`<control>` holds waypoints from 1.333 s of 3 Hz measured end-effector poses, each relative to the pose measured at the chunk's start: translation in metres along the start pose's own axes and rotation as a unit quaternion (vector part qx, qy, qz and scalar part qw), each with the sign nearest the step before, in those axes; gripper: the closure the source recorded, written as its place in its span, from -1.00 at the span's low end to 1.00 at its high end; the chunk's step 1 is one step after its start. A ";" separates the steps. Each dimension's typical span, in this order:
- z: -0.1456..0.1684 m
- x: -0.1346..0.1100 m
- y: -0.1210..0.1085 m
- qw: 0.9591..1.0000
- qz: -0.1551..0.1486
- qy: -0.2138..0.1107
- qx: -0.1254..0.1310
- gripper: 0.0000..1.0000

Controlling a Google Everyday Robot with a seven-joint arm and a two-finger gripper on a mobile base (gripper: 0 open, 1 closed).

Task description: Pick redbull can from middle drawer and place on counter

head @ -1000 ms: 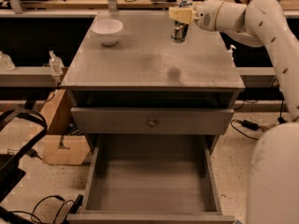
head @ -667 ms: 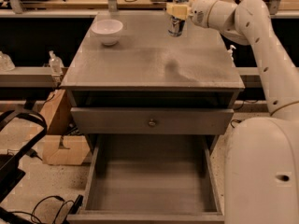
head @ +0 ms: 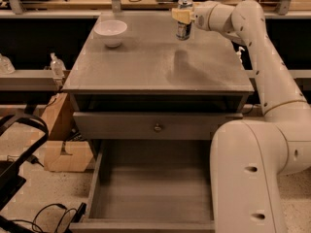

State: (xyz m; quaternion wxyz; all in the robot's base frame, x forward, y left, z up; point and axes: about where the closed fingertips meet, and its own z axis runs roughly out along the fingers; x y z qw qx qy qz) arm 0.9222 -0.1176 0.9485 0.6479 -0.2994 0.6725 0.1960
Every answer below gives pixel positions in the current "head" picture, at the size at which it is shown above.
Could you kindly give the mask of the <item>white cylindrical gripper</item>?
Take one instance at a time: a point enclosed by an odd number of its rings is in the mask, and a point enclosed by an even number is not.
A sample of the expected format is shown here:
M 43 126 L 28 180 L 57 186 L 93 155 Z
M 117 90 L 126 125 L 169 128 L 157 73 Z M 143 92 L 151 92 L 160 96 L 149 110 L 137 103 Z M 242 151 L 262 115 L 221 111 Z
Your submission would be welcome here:
M 201 30 L 210 31 L 209 18 L 214 8 L 212 1 L 207 1 L 194 6 L 194 9 L 178 9 L 171 10 L 172 17 L 178 22 L 194 25 Z

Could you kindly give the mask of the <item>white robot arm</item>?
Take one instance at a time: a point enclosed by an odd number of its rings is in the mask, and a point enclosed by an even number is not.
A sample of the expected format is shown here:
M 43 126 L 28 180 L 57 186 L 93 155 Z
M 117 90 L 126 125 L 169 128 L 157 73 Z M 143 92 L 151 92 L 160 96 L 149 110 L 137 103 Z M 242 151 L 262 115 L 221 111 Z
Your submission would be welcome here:
M 215 233 L 287 233 L 277 178 L 311 164 L 311 107 L 268 37 L 261 5 L 208 1 L 172 16 L 243 44 L 255 72 L 262 120 L 224 124 L 210 148 Z

